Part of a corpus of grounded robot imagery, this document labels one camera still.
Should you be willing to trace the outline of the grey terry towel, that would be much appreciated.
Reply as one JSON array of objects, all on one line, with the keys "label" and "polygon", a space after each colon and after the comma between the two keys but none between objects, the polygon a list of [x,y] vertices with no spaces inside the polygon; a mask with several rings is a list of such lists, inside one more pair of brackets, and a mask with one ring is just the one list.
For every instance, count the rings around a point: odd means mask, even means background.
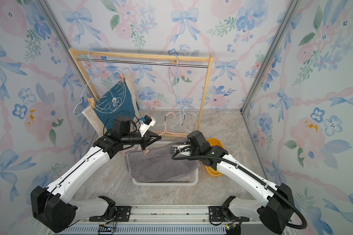
[{"label": "grey terry towel", "polygon": [[131,150],[126,153],[125,166],[128,173],[139,183],[167,182],[185,177],[199,168],[197,161],[172,160],[172,146],[187,143],[186,138],[179,139],[162,148]]}]

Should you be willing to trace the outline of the light blue wire hanger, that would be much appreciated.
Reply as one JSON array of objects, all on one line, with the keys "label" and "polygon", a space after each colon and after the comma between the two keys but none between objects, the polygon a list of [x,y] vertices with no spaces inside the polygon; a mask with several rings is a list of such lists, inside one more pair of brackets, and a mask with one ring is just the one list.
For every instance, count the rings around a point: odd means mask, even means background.
[{"label": "light blue wire hanger", "polygon": [[[168,79],[169,79],[169,83],[172,88],[173,95],[176,99],[176,105],[178,108],[180,125],[183,126],[184,122],[185,122],[186,113],[184,110],[184,102],[182,101],[182,98],[180,95],[180,89],[179,89],[179,85],[178,85],[179,59],[178,59],[177,54],[175,54],[175,58],[176,58],[176,71],[175,71],[175,73],[172,73],[171,68],[169,67],[168,68]],[[175,85],[173,85],[173,82],[171,80],[172,76],[174,76]]]}]

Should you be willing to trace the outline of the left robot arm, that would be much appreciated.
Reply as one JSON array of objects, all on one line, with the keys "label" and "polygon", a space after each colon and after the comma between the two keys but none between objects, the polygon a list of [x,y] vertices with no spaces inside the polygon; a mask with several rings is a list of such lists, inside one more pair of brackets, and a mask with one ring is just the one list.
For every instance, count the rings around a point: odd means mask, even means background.
[{"label": "left robot arm", "polygon": [[102,137],[93,143],[73,167],[46,187],[36,187],[30,193],[32,214],[35,219],[60,233],[74,223],[99,217],[107,222],[115,219],[118,212],[114,200],[99,196],[91,200],[76,201],[74,194],[82,184],[103,164],[112,159],[118,152],[139,145],[142,150],[161,140],[161,136],[150,131],[155,119],[145,115],[139,120],[139,128],[131,131],[136,124],[130,117],[119,116]]}]

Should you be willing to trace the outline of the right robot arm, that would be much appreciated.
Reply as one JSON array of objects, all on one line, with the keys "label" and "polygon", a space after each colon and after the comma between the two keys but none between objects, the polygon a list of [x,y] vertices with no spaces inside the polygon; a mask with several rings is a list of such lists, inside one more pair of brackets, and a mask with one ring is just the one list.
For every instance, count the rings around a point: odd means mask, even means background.
[{"label": "right robot arm", "polygon": [[242,203],[229,197],[224,208],[232,218],[258,219],[275,234],[282,234],[286,227],[303,230],[308,222],[296,208],[292,191],[286,184],[277,185],[255,174],[229,154],[223,147],[211,145],[202,132],[187,136],[187,144],[171,147],[172,159],[201,161],[239,184],[254,198],[254,203]]}]

